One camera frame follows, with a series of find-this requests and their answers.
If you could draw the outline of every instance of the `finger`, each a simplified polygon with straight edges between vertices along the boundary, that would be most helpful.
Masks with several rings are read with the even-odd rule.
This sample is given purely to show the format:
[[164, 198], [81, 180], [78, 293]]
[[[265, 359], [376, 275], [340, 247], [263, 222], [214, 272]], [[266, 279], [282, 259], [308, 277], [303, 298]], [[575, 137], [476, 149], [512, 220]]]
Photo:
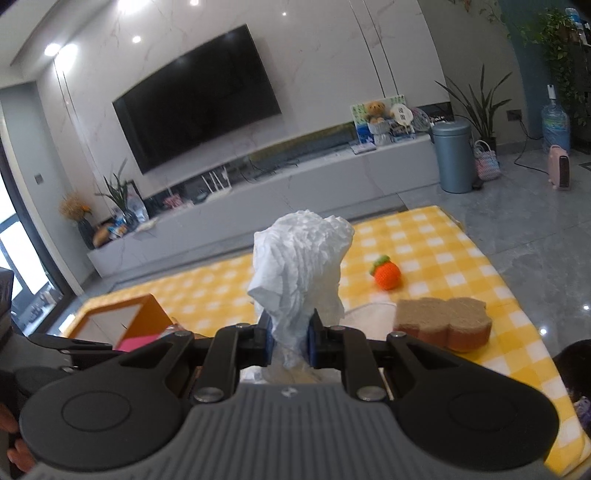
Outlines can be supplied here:
[[15, 448], [7, 451], [8, 459], [14, 463], [19, 470], [26, 473], [35, 466], [35, 459], [33, 458], [29, 447], [22, 439], [18, 439], [14, 443], [14, 446]]
[[8, 433], [18, 432], [18, 422], [4, 403], [0, 403], [0, 430]]

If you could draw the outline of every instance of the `pink space heater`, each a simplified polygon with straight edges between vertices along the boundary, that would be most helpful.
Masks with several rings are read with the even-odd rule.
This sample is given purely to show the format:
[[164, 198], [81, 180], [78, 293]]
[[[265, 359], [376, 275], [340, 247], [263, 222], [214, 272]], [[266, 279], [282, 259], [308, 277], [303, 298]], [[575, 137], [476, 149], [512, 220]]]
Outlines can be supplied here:
[[568, 190], [570, 188], [569, 154], [558, 145], [550, 147], [548, 175], [548, 181], [554, 186], [555, 190]]

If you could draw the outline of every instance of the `television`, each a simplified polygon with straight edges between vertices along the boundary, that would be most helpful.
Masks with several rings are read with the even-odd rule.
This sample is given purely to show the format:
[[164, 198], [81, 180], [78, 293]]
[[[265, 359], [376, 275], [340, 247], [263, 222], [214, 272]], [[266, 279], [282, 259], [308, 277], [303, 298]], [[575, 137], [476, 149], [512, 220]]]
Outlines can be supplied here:
[[142, 173], [281, 113], [246, 25], [173, 60], [113, 107]]

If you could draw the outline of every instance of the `wall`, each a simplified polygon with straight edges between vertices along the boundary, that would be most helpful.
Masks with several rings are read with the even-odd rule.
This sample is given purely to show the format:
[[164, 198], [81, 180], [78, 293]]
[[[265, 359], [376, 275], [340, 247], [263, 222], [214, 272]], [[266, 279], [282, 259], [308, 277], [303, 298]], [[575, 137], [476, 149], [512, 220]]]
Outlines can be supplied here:
[[544, 105], [549, 103], [546, 85], [551, 83], [550, 72], [543, 59], [542, 47], [524, 45], [519, 27], [533, 22], [536, 13], [544, 11], [545, 8], [565, 9], [574, 5], [567, 0], [499, 0], [499, 5], [507, 19], [511, 43], [521, 68], [530, 135], [539, 137], [542, 134], [541, 111]]
[[[367, 8], [355, 0], [353, 9], [346, 0], [144, 4], [126, 13], [114, 2], [73, 39], [78, 54], [61, 90], [53, 66], [38, 81], [69, 178], [87, 192], [101, 185], [102, 175], [116, 171], [125, 157], [133, 159], [112, 101], [177, 56], [244, 23], [282, 115], [207, 142], [146, 175], [130, 161], [124, 176], [136, 181], [143, 196], [266, 145], [350, 121], [349, 106], [380, 98], [382, 88], [387, 95], [398, 88], [412, 105], [448, 100], [433, 87], [443, 74], [416, 0], [367, 0]], [[131, 42], [135, 35], [141, 36], [140, 43]], [[104, 208], [104, 203], [97, 206]]]
[[[419, 4], [433, 36], [443, 73], [468, 97], [468, 85], [472, 85], [477, 94], [479, 92], [483, 64], [486, 88], [495, 86], [507, 73], [513, 72], [495, 96], [497, 101], [513, 99], [497, 112], [495, 132], [498, 144], [524, 141], [519, 123], [509, 122], [506, 115], [508, 109], [521, 109], [527, 124], [528, 109], [519, 64], [504, 25], [491, 24], [484, 15], [479, 15], [479, 10], [484, 7], [483, 0], [473, 0], [469, 13], [462, 2], [419, 0]], [[456, 113], [466, 115], [458, 101], [452, 99], [452, 105]]]
[[[78, 283], [94, 270], [77, 226], [58, 211], [72, 187], [52, 142], [43, 107], [34, 83], [0, 90], [8, 136], [27, 190], [59, 254]], [[35, 175], [41, 174], [38, 185]]]

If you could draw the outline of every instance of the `teddy bear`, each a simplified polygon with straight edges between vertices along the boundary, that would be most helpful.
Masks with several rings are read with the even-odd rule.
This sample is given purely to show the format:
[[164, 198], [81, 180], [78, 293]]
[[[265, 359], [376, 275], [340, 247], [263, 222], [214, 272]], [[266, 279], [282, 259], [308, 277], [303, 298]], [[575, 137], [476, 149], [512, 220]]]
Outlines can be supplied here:
[[367, 111], [366, 119], [368, 123], [375, 124], [384, 121], [386, 106], [383, 102], [374, 101], [366, 103], [365, 110]]

